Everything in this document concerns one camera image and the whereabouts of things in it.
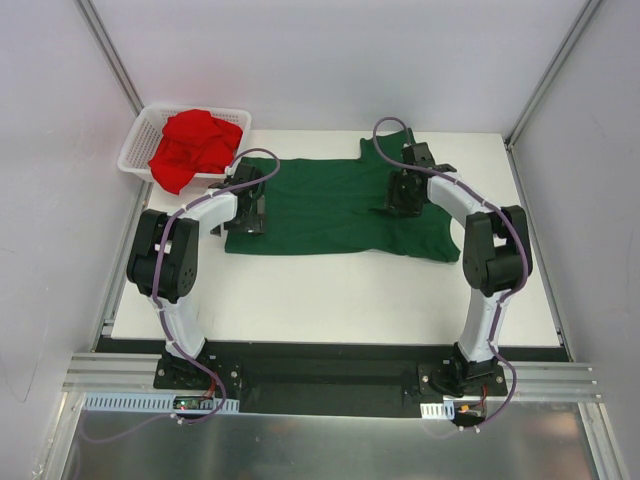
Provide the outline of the green t shirt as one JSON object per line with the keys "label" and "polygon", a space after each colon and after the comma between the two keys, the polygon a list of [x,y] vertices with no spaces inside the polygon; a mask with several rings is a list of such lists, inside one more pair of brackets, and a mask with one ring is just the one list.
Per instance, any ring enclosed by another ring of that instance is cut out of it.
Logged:
{"label": "green t shirt", "polygon": [[[379,136],[386,155],[398,161],[411,132]],[[242,255],[319,255],[378,250],[394,255],[455,263],[460,250],[451,217],[427,204],[418,217],[387,218],[383,207],[395,167],[361,139],[356,159],[288,159],[265,185],[266,232],[231,233],[225,250]]]}

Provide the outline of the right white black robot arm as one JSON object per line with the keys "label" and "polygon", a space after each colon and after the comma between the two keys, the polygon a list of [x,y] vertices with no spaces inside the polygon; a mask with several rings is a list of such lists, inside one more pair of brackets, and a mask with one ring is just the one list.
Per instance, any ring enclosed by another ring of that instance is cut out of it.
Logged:
{"label": "right white black robot arm", "polygon": [[452,388],[470,395],[485,383],[480,363],[498,358],[497,337],[510,298],[532,271],[528,224],[524,210],[498,207],[464,182],[449,164],[435,162],[426,143],[402,149],[400,162],[373,140],[377,153],[397,168],[389,176],[384,211],[417,217],[427,204],[440,207],[464,229],[462,269],[471,298],[457,355],[463,359],[449,373]]}

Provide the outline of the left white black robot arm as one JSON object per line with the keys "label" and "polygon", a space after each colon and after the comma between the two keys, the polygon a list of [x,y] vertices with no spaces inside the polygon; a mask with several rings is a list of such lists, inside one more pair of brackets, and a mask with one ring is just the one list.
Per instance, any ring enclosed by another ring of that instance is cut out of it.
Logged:
{"label": "left white black robot arm", "polygon": [[159,318],[168,354],[181,358],[177,377],[192,389],[205,386],[212,366],[200,353],[206,339],[198,325],[192,291],[199,266],[200,241],[222,232],[266,232],[265,176],[240,165],[174,214],[146,209],[139,218],[126,276]]}

